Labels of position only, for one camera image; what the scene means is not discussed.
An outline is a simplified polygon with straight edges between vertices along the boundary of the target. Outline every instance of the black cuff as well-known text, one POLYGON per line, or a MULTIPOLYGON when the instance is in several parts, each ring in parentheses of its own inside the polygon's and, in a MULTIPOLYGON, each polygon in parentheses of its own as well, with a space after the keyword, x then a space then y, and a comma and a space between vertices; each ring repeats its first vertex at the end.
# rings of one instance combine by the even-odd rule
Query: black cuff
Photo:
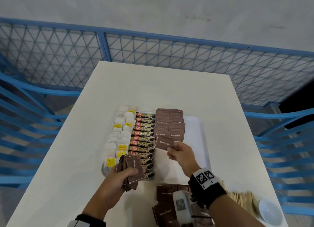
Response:
POLYGON ((210 185, 204 190, 202 186, 198 183, 194 175, 191 176, 188 184, 196 201, 206 205, 207 209, 214 202, 214 200, 224 194, 227 194, 226 191, 219 184, 219 182, 210 185))
POLYGON ((86 214, 78 215, 75 220, 80 220, 80 221, 83 221, 85 223, 88 223, 88 224, 90 224, 89 227, 106 227, 106 222, 104 222, 100 219, 91 217, 91 216, 86 215, 86 214))

